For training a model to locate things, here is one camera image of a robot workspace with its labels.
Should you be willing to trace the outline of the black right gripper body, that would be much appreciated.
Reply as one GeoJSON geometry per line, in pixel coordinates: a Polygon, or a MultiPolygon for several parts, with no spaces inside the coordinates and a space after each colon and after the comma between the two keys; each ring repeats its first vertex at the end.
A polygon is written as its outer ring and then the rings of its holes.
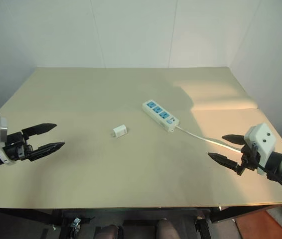
{"type": "Polygon", "coordinates": [[[258,153],[258,146],[255,142],[249,147],[247,144],[241,149],[242,157],[241,164],[236,167],[235,172],[242,175],[245,169],[254,171],[258,168],[260,162],[260,154],[258,153]]]}

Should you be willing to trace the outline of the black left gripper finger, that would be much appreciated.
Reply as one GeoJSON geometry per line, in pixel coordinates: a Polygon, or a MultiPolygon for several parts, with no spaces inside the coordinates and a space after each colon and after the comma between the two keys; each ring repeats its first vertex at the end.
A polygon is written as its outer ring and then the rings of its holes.
{"type": "Polygon", "coordinates": [[[57,124],[54,123],[42,123],[35,126],[31,126],[25,129],[22,129],[21,132],[24,138],[30,138],[33,135],[40,135],[46,132],[49,132],[53,128],[55,128],[57,124]]]}
{"type": "Polygon", "coordinates": [[[30,151],[28,153],[27,159],[29,159],[30,161],[36,161],[40,158],[46,157],[58,151],[64,144],[65,142],[56,142],[41,146],[37,150],[30,151]]]}

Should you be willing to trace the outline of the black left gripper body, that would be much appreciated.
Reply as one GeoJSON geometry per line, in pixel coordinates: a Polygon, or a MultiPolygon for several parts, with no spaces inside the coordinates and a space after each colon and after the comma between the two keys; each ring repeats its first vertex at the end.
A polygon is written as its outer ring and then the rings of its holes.
{"type": "Polygon", "coordinates": [[[20,131],[7,136],[4,152],[10,160],[30,160],[34,161],[32,156],[33,148],[27,143],[27,140],[33,136],[31,131],[20,131]]]}

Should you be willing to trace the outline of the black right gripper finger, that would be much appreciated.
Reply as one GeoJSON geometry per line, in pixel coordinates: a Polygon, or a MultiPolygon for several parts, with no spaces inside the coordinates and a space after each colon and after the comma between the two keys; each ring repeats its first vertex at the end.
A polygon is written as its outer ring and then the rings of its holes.
{"type": "Polygon", "coordinates": [[[243,135],[228,134],[228,135],[222,136],[222,139],[224,139],[224,140],[226,140],[230,143],[237,144],[237,145],[244,145],[245,144],[245,140],[244,140],[243,135]]]}
{"type": "Polygon", "coordinates": [[[208,152],[207,154],[218,164],[227,167],[233,171],[236,171],[237,167],[239,166],[236,161],[230,160],[224,155],[211,152],[208,152]]]}

